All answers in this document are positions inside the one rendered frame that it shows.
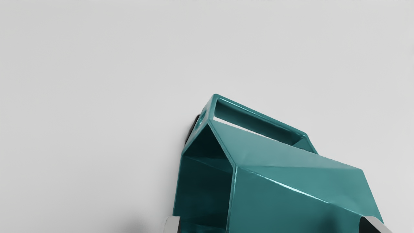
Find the teal faceted mug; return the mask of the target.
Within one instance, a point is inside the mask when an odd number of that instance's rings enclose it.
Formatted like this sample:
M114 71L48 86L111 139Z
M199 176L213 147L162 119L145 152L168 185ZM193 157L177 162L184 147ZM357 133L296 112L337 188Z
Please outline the teal faceted mug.
M180 233L359 233L362 216L383 223L361 169L218 94L185 142L172 214Z

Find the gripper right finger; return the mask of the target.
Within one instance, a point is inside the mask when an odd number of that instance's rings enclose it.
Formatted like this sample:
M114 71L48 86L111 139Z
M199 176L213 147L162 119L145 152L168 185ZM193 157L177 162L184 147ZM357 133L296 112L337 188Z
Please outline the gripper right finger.
M359 233L392 233L378 218L362 216L359 221Z

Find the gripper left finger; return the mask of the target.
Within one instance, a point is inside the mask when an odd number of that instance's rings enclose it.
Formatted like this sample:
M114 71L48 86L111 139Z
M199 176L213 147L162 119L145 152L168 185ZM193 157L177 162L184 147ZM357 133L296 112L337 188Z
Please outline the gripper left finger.
M164 233L180 233L180 217L169 216L164 224Z

